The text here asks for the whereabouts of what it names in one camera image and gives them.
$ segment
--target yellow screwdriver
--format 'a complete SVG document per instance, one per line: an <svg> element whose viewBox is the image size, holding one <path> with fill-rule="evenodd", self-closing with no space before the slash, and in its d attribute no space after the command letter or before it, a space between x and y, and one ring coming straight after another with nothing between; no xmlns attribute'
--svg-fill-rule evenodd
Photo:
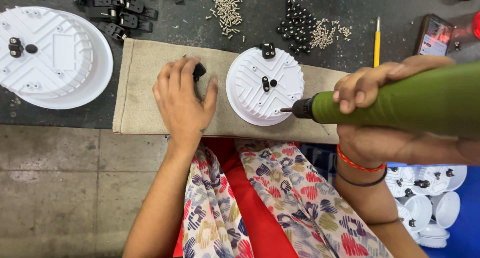
<svg viewBox="0 0 480 258"><path fill-rule="evenodd" d="M375 48L373 51L373 66L380 64L380 16L377 17L377 31L375 32Z"/></svg>

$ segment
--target red thread bracelet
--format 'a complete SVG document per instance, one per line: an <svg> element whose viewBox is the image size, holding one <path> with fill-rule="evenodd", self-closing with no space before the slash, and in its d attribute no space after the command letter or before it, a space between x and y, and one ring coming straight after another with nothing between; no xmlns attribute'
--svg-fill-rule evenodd
<svg viewBox="0 0 480 258"><path fill-rule="evenodd" d="M387 163L382 163L380 166L378 166L377 168L364 168L364 167L361 167L360 165L356 164L356 163L353 163L349 158L345 157L345 155L343 155L342 151L340 151L340 144L337 144L336 146L336 152L338 153L338 155L340 156L340 158L345 162L347 163L348 165L350 166L353 166L359 170L362 170L362 171L367 171L367 172L376 172L376 171L379 171L381 169L384 169L385 167L387 167Z"/></svg>

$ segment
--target gray concrete floor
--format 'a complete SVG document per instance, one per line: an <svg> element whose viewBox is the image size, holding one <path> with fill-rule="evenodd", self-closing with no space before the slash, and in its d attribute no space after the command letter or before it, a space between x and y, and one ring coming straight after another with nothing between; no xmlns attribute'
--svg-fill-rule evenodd
<svg viewBox="0 0 480 258"><path fill-rule="evenodd" d="M0 125L0 257L114 257L164 136Z"/></svg>

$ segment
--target beige burlap cloth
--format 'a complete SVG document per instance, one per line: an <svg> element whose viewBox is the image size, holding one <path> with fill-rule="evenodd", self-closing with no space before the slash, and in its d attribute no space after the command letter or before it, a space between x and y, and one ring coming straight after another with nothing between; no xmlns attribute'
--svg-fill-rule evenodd
<svg viewBox="0 0 480 258"><path fill-rule="evenodd" d="M113 117L113 131L122 134L167 134L152 86L160 69L182 54L198 56L207 73L196 83L199 97L205 96L211 76L218 77L218 101L212 123L206 136L264 138L314 143L338 143L336 125L321 125L310 119L293 115L273 126L255 126L241 119L230 106L225 92L227 72L239 55L215 49L174 45L169 43L126 39L118 81L117 104ZM347 73L320 67L301 65L305 91L311 97L321 91L333 90L335 83Z"/></svg>

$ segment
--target black wristband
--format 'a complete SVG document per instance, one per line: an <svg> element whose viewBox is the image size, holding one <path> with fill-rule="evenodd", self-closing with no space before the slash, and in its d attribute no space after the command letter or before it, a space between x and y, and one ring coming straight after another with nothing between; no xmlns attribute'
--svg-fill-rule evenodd
<svg viewBox="0 0 480 258"><path fill-rule="evenodd" d="M385 167L385 172L383 173L383 175L381 176L381 178L375 182L372 182L372 183L367 183L367 184L358 184L358 183L355 183L355 182L351 182L350 180L346 179L345 176L343 176L340 171L339 171L339 168L337 167L337 161L338 161L338 158L335 158L335 170L336 170L336 174L339 175L343 180L345 180L345 182L347 182L348 184L351 184L351 185L354 185L354 186L358 186L358 187L371 187L371 186L375 186L377 184L379 184L380 182L382 182L385 177L387 176L387 172L388 172L388 169L387 167Z"/></svg>

